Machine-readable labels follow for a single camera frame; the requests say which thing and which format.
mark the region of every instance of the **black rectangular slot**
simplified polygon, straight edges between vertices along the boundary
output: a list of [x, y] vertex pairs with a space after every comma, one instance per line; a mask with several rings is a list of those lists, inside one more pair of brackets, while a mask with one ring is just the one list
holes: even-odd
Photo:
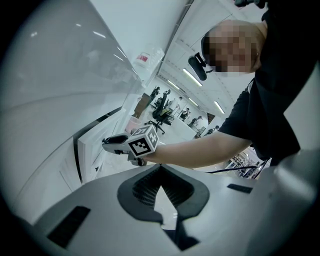
[[86, 207], [76, 206], [48, 235], [48, 238], [58, 246], [66, 248], [89, 212], [90, 209]]
[[252, 187], [248, 187], [248, 186], [241, 186], [241, 185], [237, 185], [237, 184], [229, 184], [227, 186], [227, 188], [232, 189], [232, 190], [236, 190], [236, 191], [240, 191], [243, 193], [247, 193], [250, 194]]

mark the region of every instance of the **forearm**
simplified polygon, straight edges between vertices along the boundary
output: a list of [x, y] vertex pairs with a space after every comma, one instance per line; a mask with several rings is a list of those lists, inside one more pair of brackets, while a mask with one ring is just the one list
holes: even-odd
[[159, 145], [144, 157], [159, 164], [174, 164], [187, 168], [210, 166], [226, 161], [250, 145], [249, 140], [221, 132], [177, 144]]

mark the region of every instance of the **fluorescent light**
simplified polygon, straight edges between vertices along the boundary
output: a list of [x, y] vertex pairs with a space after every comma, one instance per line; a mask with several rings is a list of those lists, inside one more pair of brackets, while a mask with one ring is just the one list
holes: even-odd
[[225, 114], [225, 112], [222, 110], [222, 108], [220, 107], [218, 102], [214, 102], [216, 104], [216, 106], [218, 107], [218, 109], [222, 112], [222, 114]]
[[120, 59], [120, 60], [124, 61], [122, 58], [118, 57], [117, 55], [115, 55], [115, 54], [114, 54], [114, 56], [116, 56], [118, 59]]
[[96, 32], [96, 31], [93, 31], [93, 33], [95, 33], [97, 36], [100, 36], [102, 38], [106, 38], [103, 34], [100, 34], [100, 33]]
[[124, 52], [117, 46], [117, 48], [119, 49], [119, 51], [123, 54], [124, 57], [127, 57]]
[[172, 86], [174, 86], [175, 88], [177, 88], [178, 90], [180, 90], [180, 88], [178, 86], [176, 86], [173, 82], [171, 82], [170, 80], [167, 80], [168, 83]]
[[132, 70], [133, 70], [133, 72], [134, 72], [136, 75], [138, 75], [137, 72], [136, 72], [134, 69], [132, 69]]
[[198, 104], [195, 103], [192, 99], [189, 98], [189, 100], [190, 100], [194, 105], [198, 106]]
[[186, 73], [198, 86], [202, 86], [202, 84], [192, 74], [190, 74], [188, 70], [184, 68], [183, 72]]

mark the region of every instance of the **red label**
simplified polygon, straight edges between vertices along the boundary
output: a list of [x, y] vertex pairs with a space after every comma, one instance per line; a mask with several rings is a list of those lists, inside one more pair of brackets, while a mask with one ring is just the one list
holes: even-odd
[[139, 56], [137, 57], [137, 59], [142, 60], [143, 62], [146, 62], [147, 59], [148, 59], [148, 57], [146, 57], [146, 56], [144, 56], [144, 55], [139, 55]]

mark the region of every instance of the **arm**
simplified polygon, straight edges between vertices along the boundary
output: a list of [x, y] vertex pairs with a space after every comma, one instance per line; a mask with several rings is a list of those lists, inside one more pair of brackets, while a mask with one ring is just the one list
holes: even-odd
[[144, 159], [187, 168], [210, 166], [229, 160], [252, 143], [246, 124], [248, 105], [249, 93], [246, 89], [240, 94], [219, 131], [191, 141], [159, 145], [154, 153]]
[[143, 159], [153, 163], [198, 168], [229, 160], [251, 143], [250, 140], [217, 131], [191, 141], [159, 145], [154, 153]]

